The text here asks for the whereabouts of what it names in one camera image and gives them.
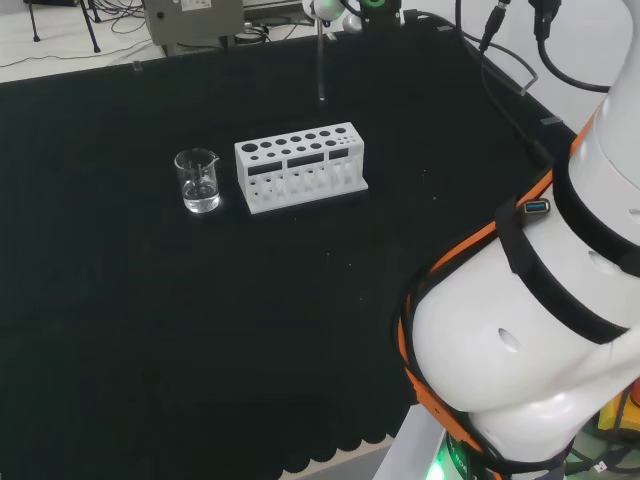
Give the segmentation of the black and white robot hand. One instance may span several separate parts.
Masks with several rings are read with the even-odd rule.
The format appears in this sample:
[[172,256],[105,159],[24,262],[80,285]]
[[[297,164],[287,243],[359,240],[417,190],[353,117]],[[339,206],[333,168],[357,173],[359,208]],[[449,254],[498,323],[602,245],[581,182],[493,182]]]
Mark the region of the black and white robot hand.
[[382,31],[400,27],[400,0],[309,0],[302,1],[305,14],[328,27],[340,21],[348,33]]

